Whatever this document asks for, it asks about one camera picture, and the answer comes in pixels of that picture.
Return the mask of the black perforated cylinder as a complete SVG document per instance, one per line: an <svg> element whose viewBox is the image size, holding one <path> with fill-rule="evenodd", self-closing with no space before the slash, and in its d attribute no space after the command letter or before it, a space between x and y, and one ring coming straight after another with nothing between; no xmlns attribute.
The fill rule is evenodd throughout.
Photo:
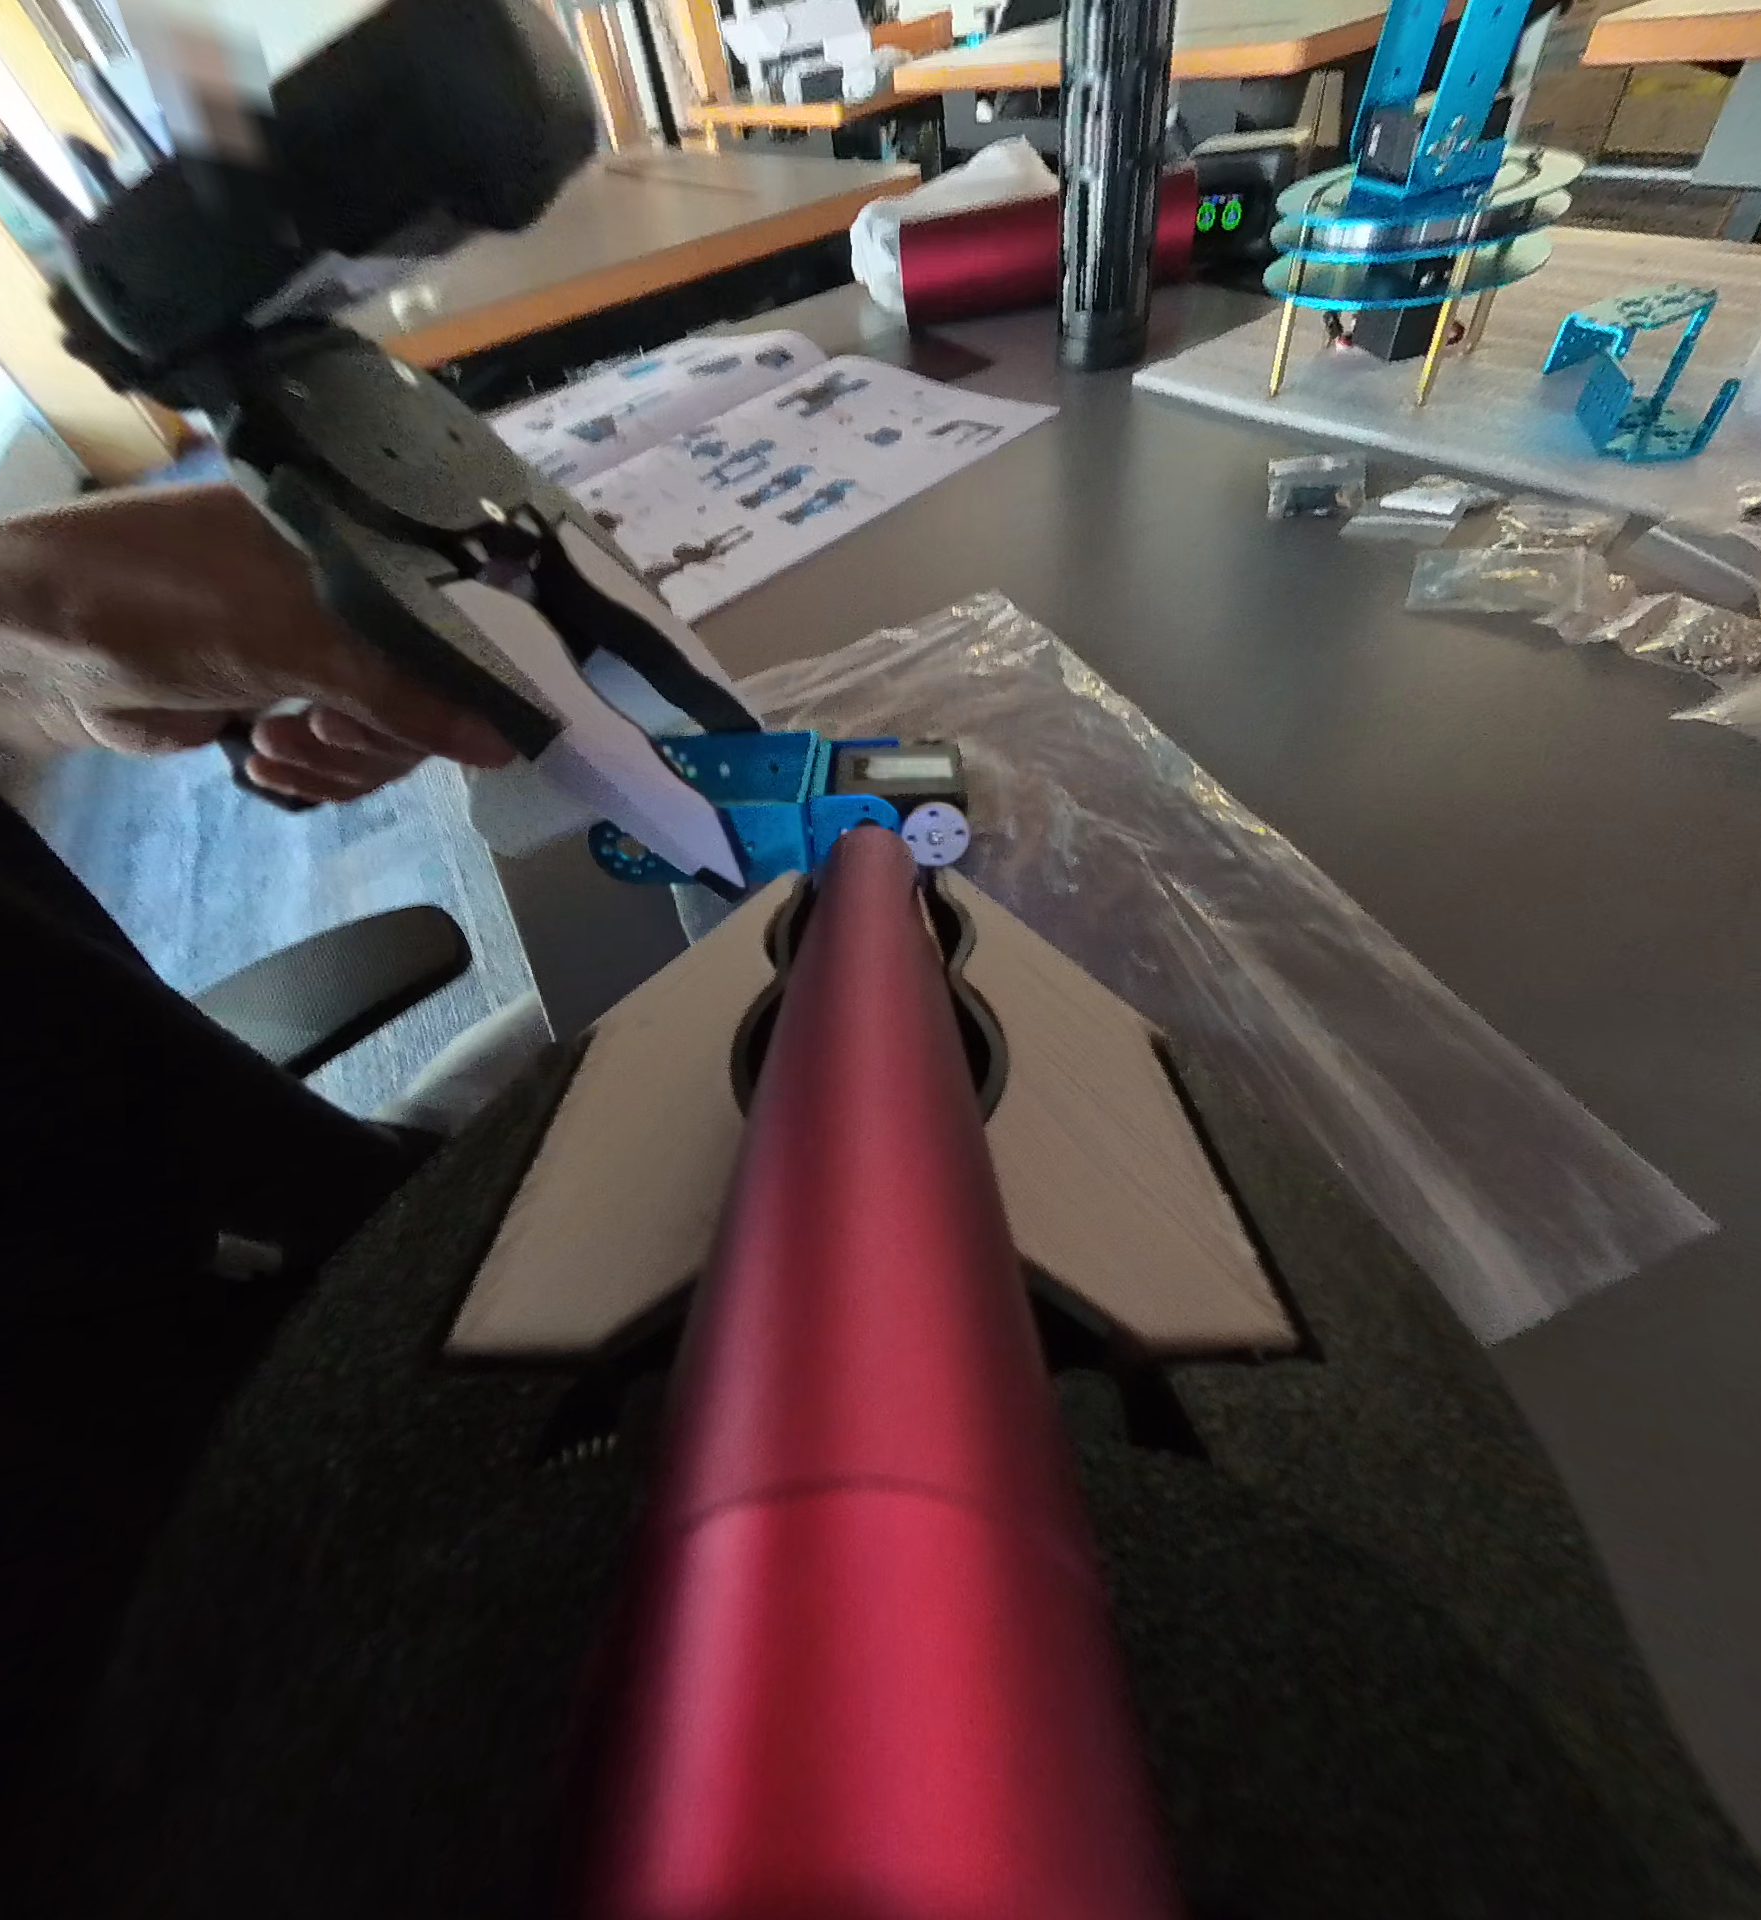
<svg viewBox="0 0 1761 1920"><path fill-rule="evenodd" d="M1061 15L1061 364L1147 350L1178 4Z"/></svg>

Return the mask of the blue metal servo bracket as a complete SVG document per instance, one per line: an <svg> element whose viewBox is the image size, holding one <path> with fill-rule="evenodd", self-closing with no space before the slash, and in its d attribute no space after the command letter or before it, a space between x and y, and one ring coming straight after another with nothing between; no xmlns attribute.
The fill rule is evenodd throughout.
<svg viewBox="0 0 1761 1920"><path fill-rule="evenodd" d="M664 766L719 812L743 880L683 875L632 831L595 821L586 835L594 864L634 887L704 887L743 899L778 875L816 875L851 829L897 831L894 801L863 784L840 792L840 775L863 755L887 755L894 735L832 741L822 732L681 732L655 741Z"/></svg>

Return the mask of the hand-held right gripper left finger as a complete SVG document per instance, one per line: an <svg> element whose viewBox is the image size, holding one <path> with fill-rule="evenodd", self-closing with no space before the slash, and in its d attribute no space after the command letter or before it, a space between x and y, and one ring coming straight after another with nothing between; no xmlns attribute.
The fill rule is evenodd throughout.
<svg viewBox="0 0 1761 1920"><path fill-rule="evenodd" d="M700 1272L745 1132L732 1044L792 892L743 899L591 1030L449 1358L594 1358Z"/></svg>

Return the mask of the blue double bracket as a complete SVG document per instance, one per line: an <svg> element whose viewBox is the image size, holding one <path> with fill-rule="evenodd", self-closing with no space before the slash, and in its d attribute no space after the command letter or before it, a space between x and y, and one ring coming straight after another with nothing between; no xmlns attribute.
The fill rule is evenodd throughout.
<svg viewBox="0 0 1761 1920"><path fill-rule="evenodd" d="M1719 292L1708 285L1667 281L1565 316L1540 372L1543 380L1583 372L1571 415L1597 457L1683 464L1713 444L1743 380L1725 380L1702 414L1675 407L1675 391L1715 306ZM1658 388L1640 391L1630 353L1653 333L1675 333L1675 341Z"/></svg>

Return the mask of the office chair with pale seat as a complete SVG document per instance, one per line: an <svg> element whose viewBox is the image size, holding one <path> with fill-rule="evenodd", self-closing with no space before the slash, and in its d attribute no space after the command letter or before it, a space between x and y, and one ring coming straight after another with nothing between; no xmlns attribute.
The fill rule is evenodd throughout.
<svg viewBox="0 0 1761 1920"><path fill-rule="evenodd" d="M313 934L192 995L225 1038L297 1084L462 982L475 951L435 904L372 912ZM551 1048L539 995L473 1025L371 1119L392 1132L451 1139Z"/></svg>

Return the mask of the grey desk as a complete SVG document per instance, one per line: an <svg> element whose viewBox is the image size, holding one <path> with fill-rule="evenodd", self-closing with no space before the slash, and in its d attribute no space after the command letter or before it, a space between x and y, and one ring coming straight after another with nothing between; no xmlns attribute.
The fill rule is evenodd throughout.
<svg viewBox="0 0 1761 1920"><path fill-rule="evenodd" d="M1003 594L1277 829L1715 1231L1492 1360L1761 1859L1761 745L1612 649L1406 612L1408 557L1268 521L1242 419L1061 372L1048 317L934 368L1061 414L700 622L751 678Z"/></svg>

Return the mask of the wooden standing desk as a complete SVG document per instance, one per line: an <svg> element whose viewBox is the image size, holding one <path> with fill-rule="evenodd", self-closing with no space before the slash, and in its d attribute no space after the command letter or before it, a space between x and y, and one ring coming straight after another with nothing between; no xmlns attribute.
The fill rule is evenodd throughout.
<svg viewBox="0 0 1761 1920"><path fill-rule="evenodd" d="M1178 4L1171 78L1184 84L1311 77L1371 54L1385 16L1388 4ZM891 83L867 102L700 102L690 110L690 125L716 152L719 134L845 131L948 91L1044 91L1061 84L1056 24L943 51L924 30L909 30L909 51L916 58L894 68Z"/></svg>

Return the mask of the black charger with green displays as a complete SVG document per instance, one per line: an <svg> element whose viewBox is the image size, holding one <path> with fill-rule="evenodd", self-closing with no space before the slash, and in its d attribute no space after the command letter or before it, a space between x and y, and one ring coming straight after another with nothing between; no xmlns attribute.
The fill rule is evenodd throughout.
<svg viewBox="0 0 1761 1920"><path fill-rule="evenodd" d="M1277 260L1281 198L1313 175L1316 134L1307 127L1229 131L1187 153L1198 186L1191 224L1195 276L1246 276Z"/></svg>

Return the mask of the wooden top desk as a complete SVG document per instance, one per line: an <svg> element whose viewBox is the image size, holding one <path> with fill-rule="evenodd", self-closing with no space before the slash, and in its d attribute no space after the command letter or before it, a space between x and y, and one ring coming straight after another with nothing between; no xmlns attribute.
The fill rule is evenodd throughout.
<svg viewBox="0 0 1761 1920"><path fill-rule="evenodd" d="M465 244L349 308L344 324L413 368L438 371L845 236L867 204L916 186L912 164L603 153L534 225Z"/></svg>
<svg viewBox="0 0 1761 1920"><path fill-rule="evenodd" d="M1731 192L1725 240L1761 240L1761 4L1633 4L1595 24L1582 62L1587 68L1731 65L1731 91L1699 162L1619 175Z"/></svg>

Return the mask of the white foam sheet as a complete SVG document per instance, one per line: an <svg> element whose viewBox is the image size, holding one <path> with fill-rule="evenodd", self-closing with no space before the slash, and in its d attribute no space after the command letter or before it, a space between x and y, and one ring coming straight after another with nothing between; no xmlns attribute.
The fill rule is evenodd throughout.
<svg viewBox="0 0 1761 1920"><path fill-rule="evenodd" d="M1142 368L1134 383L1318 444L1396 453L1420 470L1496 478L1658 521L1713 518L1743 485L1761 480L1761 415L1746 397L1705 453L1675 464L1624 464L1601 457L1574 419L1583 371L1543 372L1568 310L1660 281L1719 292L1675 388L1686 414L1705 414L1761 341L1761 250L1607 229L1557 229L1550 265L1498 292L1480 348L1442 364L1428 403L1415 398L1415 364L1385 368L1329 348L1311 324L1298 324L1283 388L1269 397L1277 316Z"/></svg>

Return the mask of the red electric screwdriver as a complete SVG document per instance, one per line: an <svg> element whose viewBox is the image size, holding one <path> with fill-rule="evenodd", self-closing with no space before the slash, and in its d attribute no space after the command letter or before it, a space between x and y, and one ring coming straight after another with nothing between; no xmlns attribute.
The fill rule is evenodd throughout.
<svg viewBox="0 0 1761 1920"><path fill-rule="evenodd" d="M558 1917L1182 1917L916 867L802 912Z"/></svg>

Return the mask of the group of small screw bags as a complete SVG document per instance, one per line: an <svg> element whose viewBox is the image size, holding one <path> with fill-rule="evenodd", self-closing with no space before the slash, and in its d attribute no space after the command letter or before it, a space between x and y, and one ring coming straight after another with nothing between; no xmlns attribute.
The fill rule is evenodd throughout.
<svg viewBox="0 0 1761 1920"><path fill-rule="evenodd" d="M1761 480L1708 518L1662 518L1624 539L1624 510L1450 474L1371 497L1365 478L1356 455L1275 457L1268 513L1418 547L1408 612L1529 622L1568 649L1693 678L1713 693L1681 719L1761 745Z"/></svg>

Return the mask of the person's left hand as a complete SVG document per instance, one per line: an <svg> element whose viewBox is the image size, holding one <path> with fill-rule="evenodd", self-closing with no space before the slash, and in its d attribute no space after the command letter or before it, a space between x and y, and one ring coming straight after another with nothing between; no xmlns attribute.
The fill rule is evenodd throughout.
<svg viewBox="0 0 1761 1920"><path fill-rule="evenodd" d="M429 759L515 759L356 639L239 489L0 518L0 752L175 755L234 730L244 780L285 806L359 801Z"/></svg>

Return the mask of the large clear plastic bag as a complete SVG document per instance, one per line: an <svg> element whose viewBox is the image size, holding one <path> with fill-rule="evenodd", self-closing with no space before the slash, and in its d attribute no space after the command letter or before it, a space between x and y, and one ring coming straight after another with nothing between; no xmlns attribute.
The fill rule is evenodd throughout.
<svg viewBox="0 0 1761 1920"><path fill-rule="evenodd" d="M1719 1224L1003 594L743 684L963 748L967 878L1318 1151L1498 1346Z"/></svg>

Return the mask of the person's black top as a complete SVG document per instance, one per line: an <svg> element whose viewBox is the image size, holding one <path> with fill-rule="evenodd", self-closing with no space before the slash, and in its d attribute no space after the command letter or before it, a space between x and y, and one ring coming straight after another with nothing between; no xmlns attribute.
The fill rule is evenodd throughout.
<svg viewBox="0 0 1761 1920"><path fill-rule="evenodd" d="M0 799L0 1881L224 1403L427 1155L168 989Z"/></svg>

